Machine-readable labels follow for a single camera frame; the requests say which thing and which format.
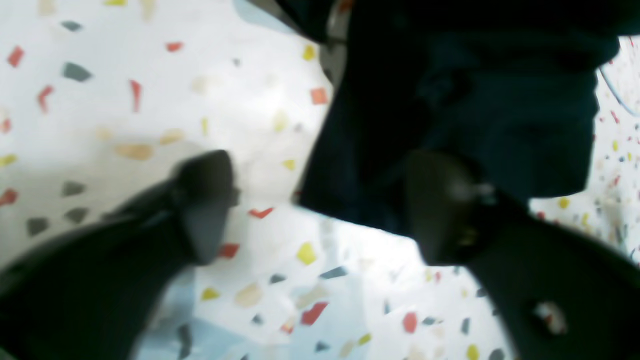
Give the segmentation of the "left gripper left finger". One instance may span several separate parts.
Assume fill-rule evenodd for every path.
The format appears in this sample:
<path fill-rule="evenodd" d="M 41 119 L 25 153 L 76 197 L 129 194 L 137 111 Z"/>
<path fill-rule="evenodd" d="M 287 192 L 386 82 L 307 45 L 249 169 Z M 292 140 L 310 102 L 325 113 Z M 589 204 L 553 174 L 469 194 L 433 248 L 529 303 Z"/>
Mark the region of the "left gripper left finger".
<path fill-rule="evenodd" d="M 1 348 L 16 360 L 130 360 L 170 281 L 219 254 L 237 200 L 225 150 L 181 162 L 104 219 L 1 271 Z"/>

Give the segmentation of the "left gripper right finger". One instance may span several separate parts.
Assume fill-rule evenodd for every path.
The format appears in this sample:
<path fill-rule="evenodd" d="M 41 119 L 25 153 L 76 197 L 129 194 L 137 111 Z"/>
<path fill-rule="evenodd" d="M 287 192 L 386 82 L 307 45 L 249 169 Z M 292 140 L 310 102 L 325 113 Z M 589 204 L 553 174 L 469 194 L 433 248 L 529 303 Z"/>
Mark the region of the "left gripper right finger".
<path fill-rule="evenodd" d="M 536 219 L 448 153 L 409 155 L 406 196 L 425 262 L 472 273 L 522 360 L 639 358 L 639 269 L 619 252 Z"/>

